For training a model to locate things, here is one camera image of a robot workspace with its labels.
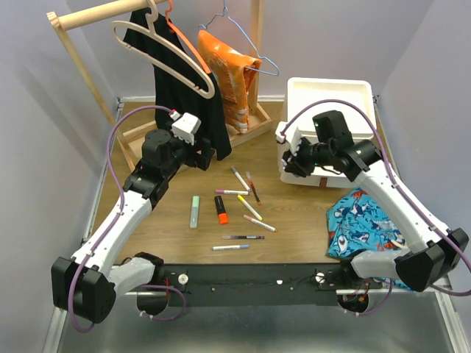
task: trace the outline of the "wire hanger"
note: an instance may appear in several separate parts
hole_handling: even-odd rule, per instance
[[[255,50],[255,53],[257,54],[257,57],[258,59],[261,59],[261,60],[266,60],[268,61],[270,64],[272,64],[275,69],[276,69],[276,72],[268,72],[268,71],[263,71],[263,70],[259,70],[257,68],[251,68],[250,66],[247,66],[247,68],[249,70],[253,70],[253,71],[257,71],[257,72],[260,72],[262,74],[267,74],[267,75],[271,75],[271,76],[279,76],[280,75],[280,69],[278,68],[277,64],[275,64],[270,58],[268,57],[262,57],[260,56],[260,54],[258,53],[258,49],[257,47],[255,46],[255,44],[252,42],[252,40],[250,39],[249,35],[247,35],[247,33],[244,31],[244,29],[241,27],[240,24],[238,24],[236,22],[236,20],[234,20],[233,18],[231,18],[229,16],[229,7],[227,7],[227,1],[226,0],[223,0],[223,4],[224,4],[224,7],[222,8],[222,13],[217,13],[213,16],[213,18],[211,19],[211,21],[208,22],[208,24],[204,25],[204,24],[200,24],[198,26],[198,28],[200,29],[204,29],[204,30],[207,30],[208,29],[208,26],[214,21],[214,19],[216,17],[227,17],[227,19],[229,19],[229,21],[231,21],[233,24],[235,24],[242,32],[242,34],[245,36],[245,38],[249,41],[250,45],[254,48]]]
[[[116,40],[126,49],[135,52],[136,54],[139,54],[142,56],[145,60],[150,61],[153,65],[157,66],[158,68],[161,68],[168,74],[172,75],[176,79],[180,80],[182,83],[187,85],[189,88],[193,89],[195,92],[197,92],[200,96],[206,99],[213,98],[214,96],[214,84],[211,81],[211,78],[206,74],[206,72],[199,67],[198,64],[196,64],[184,51],[182,51],[180,48],[175,46],[173,43],[169,42],[167,39],[162,38],[159,36],[154,28],[154,22],[159,18],[159,12],[157,10],[157,5],[153,2],[153,0],[146,0],[148,6],[150,7],[151,13],[146,14],[146,20],[147,20],[147,26],[149,27],[144,28],[142,26],[139,26],[137,24],[134,24],[132,22],[128,21],[113,21],[111,23],[111,28],[113,29],[113,34],[116,38]],[[126,28],[126,29],[131,29],[133,31],[139,32],[142,35],[145,35],[156,42],[162,44],[172,52],[174,52],[176,55],[181,57],[186,63],[188,63],[195,71],[197,74],[201,76],[203,81],[205,81],[206,85],[208,85],[208,90],[203,90],[200,87],[198,87],[194,82],[190,81],[186,77],[184,77],[181,73],[178,71],[175,71],[173,68],[170,68],[166,64],[162,63],[161,61],[155,59],[154,57],[151,57],[147,53],[144,53],[143,51],[131,46],[130,44],[124,42],[116,33],[116,28],[121,27],[121,28]]]

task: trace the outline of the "orange bag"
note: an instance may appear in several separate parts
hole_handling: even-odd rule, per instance
[[[261,60],[237,52],[203,30],[198,34],[198,50],[218,82],[226,123],[239,132],[247,132],[247,94],[257,74],[247,66],[258,69]]]

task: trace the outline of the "marker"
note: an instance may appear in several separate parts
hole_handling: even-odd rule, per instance
[[[223,235],[223,239],[265,239],[262,235]]]
[[[255,200],[257,200],[258,206],[261,206],[262,203],[260,202],[260,199],[258,198],[257,191],[255,191],[255,185],[253,185],[253,181],[252,181],[252,178],[250,177],[250,173],[246,171],[245,175],[247,175],[247,180],[249,180],[250,188],[252,189],[253,196],[255,196]]]
[[[216,190],[216,193],[225,193],[226,195],[249,195],[248,191],[237,191],[237,190]]]
[[[264,222],[260,222],[256,220],[255,218],[249,217],[248,215],[244,215],[244,219],[247,219],[248,221],[251,221],[252,223],[258,224],[259,226],[269,230],[270,232],[276,232],[276,228],[269,226],[268,224],[265,224]]]
[[[235,177],[241,182],[242,186],[245,190],[250,191],[249,185],[242,179],[242,176],[238,173],[238,171],[234,168],[234,166],[230,167],[230,170],[233,171]]]
[[[212,250],[217,252],[218,250],[239,250],[239,249],[248,249],[248,245],[224,245],[224,246],[213,246]]]
[[[216,203],[216,211],[218,212],[219,223],[228,224],[229,218],[227,217],[226,209],[224,208],[224,202],[222,202],[222,197],[215,196],[214,202]]]
[[[199,211],[199,196],[193,196],[191,202],[191,215],[190,215],[190,228],[196,229],[198,227],[198,211]]]
[[[241,200],[241,202],[244,204],[244,206],[247,207],[247,209],[248,209],[255,217],[257,217],[257,219],[258,219],[259,221],[261,221],[261,220],[263,219],[262,216],[259,215],[259,214],[257,213],[257,211],[255,211],[255,210],[253,209],[253,207],[250,206],[249,203],[244,200],[244,198],[243,198],[242,196],[237,195],[237,198],[238,198],[239,200]]]

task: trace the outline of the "wooden table surface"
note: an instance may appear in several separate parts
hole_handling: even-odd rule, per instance
[[[125,111],[136,107],[126,104]],[[149,252],[166,263],[301,263],[332,262],[326,256],[326,210],[348,190],[285,184],[277,168],[274,129],[280,119],[281,104],[264,104],[274,120],[272,131],[233,149],[222,161],[213,160],[207,171],[188,169],[177,174],[154,211],[141,223],[124,245],[117,262],[138,252]],[[136,115],[127,128],[152,119],[148,110]],[[129,174],[118,145],[113,150],[113,165],[123,182]],[[243,190],[230,167],[240,174],[250,171],[262,206],[255,198],[246,200],[276,227],[270,232],[243,219],[250,215],[237,196],[223,195],[229,224],[220,225],[214,204],[215,189]],[[190,229],[191,199],[200,196],[198,228]],[[105,219],[118,198],[109,176],[105,180],[94,229]],[[265,240],[223,240],[223,235],[264,235]],[[213,252],[212,246],[248,243],[249,249]]]

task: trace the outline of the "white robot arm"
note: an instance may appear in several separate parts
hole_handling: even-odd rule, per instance
[[[123,200],[118,200],[87,243],[71,259],[59,257],[52,266],[56,307],[70,308],[72,288],[74,312],[99,323],[107,317],[116,298],[162,277],[163,261],[147,253],[136,254],[118,268],[112,266],[129,236],[168,190],[169,181],[180,166],[186,164],[205,171],[210,165],[214,154],[210,141],[195,138],[201,121],[187,113],[173,112],[170,116],[174,121],[168,131],[156,129],[147,133],[142,159],[124,183],[123,207],[120,207]]]
[[[432,215],[371,141],[354,143],[342,113],[319,114],[313,123],[319,142],[312,144],[297,127],[289,129],[287,123],[278,126],[277,142],[288,144],[283,155],[285,171],[306,177],[316,166],[333,166],[382,207],[408,244],[408,249],[396,252],[352,254],[344,261],[344,269],[350,270],[347,277],[401,279],[411,289],[422,291],[453,269],[460,258],[456,247],[464,251],[467,234],[459,228],[452,231]]]

